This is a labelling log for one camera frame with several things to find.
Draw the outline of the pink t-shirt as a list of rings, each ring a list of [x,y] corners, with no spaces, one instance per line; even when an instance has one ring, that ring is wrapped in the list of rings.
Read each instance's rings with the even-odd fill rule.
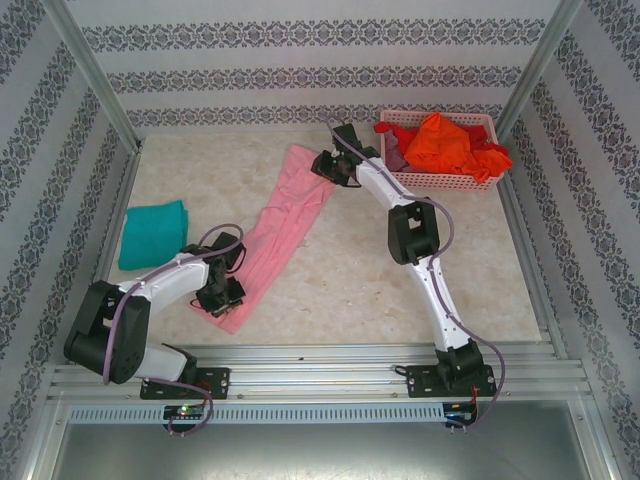
[[[335,185],[311,171],[318,154],[291,146],[267,205],[243,244],[246,257],[236,273],[244,288],[243,303],[215,317],[197,305],[191,310],[216,327],[237,333],[283,272],[319,217]]]

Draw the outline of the pink plastic basket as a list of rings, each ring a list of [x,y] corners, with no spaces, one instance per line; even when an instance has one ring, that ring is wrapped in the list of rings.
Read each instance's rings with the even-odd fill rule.
[[[413,111],[386,109],[382,110],[379,120],[398,125],[403,128],[417,128],[422,121],[431,115],[431,111]],[[441,115],[448,118],[458,126],[475,127],[482,126],[490,141],[497,142],[493,119],[484,113],[468,112],[442,112]],[[456,174],[431,174],[424,172],[394,172],[393,175],[408,190],[417,189],[444,189],[459,191],[490,191],[494,189],[503,178],[503,174],[490,177],[479,184],[472,176]]]

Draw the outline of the mauve t-shirt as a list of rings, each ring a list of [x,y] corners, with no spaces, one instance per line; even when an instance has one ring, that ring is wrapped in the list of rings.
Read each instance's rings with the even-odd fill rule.
[[[415,169],[405,160],[394,141],[387,140],[385,145],[385,163],[391,172],[414,173]]]

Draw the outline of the red t-shirt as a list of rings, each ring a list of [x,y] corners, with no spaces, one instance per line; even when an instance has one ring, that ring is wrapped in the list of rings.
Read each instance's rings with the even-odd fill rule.
[[[488,135],[482,126],[456,125],[456,127],[468,134],[472,150],[496,150],[504,155],[509,154],[506,147],[488,141]],[[387,122],[379,122],[373,127],[373,129],[378,134],[391,133],[397,140],[397,147],[400,153],[406,152],[408,146],[415,139],[418,132],[418,128],[406,129],[399,125]]]

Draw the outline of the teal folded t-shirt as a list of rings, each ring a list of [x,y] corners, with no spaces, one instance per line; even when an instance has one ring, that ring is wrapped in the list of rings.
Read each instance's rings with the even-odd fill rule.
[[[188,238],[188,211],[182,200],[127,210],[118,267],[122,271],[157,268],[169,262]]]

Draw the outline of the orange t-shirt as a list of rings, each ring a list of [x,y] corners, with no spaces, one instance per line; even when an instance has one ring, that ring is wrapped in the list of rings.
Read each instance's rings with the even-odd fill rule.
[[[414,170],[466,175],[477,184],[513,167],[505,147],[492,142],[482,125],[460,126],[441,113],[425,118],[404,152]]]

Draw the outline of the sheet metal tray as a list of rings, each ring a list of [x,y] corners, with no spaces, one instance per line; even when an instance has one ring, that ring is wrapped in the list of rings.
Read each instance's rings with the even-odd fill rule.
[[[222,404],[217,420],[172,438],[150,410],[59,405],[24,480],[622,480],[586,400],[507,401],[469,432],[422,405],[348,407],[304,423],[295,405]]]

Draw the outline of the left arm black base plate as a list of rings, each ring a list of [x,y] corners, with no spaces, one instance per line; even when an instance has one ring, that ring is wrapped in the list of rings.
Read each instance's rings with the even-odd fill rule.
[[[203,400],[204,394],[194,390],[194,387],[197,387],[207,391],[213,400],[224,400],[228,395],[229,377],[228,368],[197,368],[191,382],[188,382],[185,376],[177,380],[181,386],[167,384],[165,381],[143,380],[140,398],[167,401]]]

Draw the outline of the aluminium mounting rail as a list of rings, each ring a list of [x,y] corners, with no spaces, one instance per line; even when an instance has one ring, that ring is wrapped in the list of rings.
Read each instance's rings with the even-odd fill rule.
[[[591,397],[579,360],[565,359],[548,338],[502,342],[499,353],[481,350],[505,379],[501,399],[567,400]],[[228,399],[275,403],[407,401],[407,387],[395,367],[436,363],[430,344],[196,346],[200,365],[230,370]]]

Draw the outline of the aluminium side rail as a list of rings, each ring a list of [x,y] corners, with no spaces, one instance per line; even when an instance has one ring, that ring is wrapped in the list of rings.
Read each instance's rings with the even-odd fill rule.
[[[121,171],[113,194],[112,206],[99,238],[99,250],[84,290],[83,298],[66,335],[63,354],[68,362],[80,363],[90,371],[101,375],[108,344],[109,328],[98,318],[105,294],[109,293],[109,274],[120,241],[127,205],[140,160],[140,151],[131,153]]]
[[[558,326],[553,298],[547,291],[543,269],[539,265],[536,249],[531,241],[530,229],[522,210],[512,170],[498,182],[497,190],[539,330],[549,337],[555,356],[567,360],[570,355]]]

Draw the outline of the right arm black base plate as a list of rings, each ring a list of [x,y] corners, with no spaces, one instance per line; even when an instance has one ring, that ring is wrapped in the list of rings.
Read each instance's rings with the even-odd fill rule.
[[[444,380],[435,365],[411,365],[406,367],[406,384],[410,398],[471,397],[473,394],[488,398],[497,392],[497,381],[489,365],[452,380]]]

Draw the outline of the aluminium frame post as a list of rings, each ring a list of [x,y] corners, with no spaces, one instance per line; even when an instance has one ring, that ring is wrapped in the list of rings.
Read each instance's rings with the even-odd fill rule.
[[[508,139],[514,123],[582,3],[583,0],[559,0],[554,14],[498,119],[496,134],[501,143]]]
[[[97,96],[120,139],[129,152],[137,151],[141,140],[66,1],[40,0],[40,2],[87,83]]]

